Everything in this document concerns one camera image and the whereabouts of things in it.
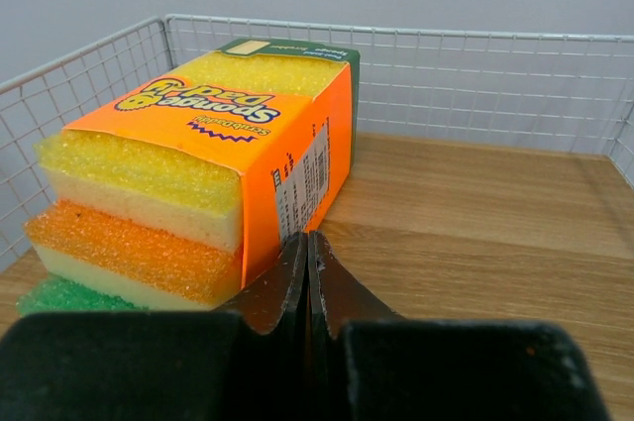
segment white label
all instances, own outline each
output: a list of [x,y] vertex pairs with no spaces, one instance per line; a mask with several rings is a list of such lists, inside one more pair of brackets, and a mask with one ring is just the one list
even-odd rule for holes
[[288,178],[275,191],[279,237],[282,241],[297,231],[303,231],[324,199],[329,179],[330,148],[326,124]]

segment sponge package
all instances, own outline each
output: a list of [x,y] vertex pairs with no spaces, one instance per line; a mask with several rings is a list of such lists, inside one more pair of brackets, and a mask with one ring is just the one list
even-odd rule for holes
[[36,145],[52,274],[134,306],[215,307],[316,228],[346,179],[359,54],[238,40]]

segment scrub sponge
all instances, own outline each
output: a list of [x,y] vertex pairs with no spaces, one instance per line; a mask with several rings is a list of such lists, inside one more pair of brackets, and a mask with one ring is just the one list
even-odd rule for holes
[[49,272],[136,305],[215,307],[240,290],[240,251],[225,253],[69,201],[30,220],[26,233]]
[[183,152],[96,132],[36,145],[59,199],[234,252],[242,243],[240,177]]
[[316,96],[341,72],[344,62],[310,57],[227,56],[214,52],[173,71],[194,83],[251,92]]
[[111,297],[50,275],[18,300],[20,315],[66,310],[135,310],[140,309],[121,297]]

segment wooden shelf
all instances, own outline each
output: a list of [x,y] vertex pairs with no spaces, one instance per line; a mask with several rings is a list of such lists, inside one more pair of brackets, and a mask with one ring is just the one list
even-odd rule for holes
[[[561,324],[634,418],[634,191],[607,158],[362,135],[322,229],[403,315]],[[45,275],[33,253],[0,275],[0,333]]]

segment white wire basket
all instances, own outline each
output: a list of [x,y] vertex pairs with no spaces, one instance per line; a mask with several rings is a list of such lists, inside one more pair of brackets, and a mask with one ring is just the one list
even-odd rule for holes
[[54,195],[33,144],[234,38],[361,52],[360,132],[605,155],[634,182],[634,36],[399,30],[169,15],[0,85],[0,270]]

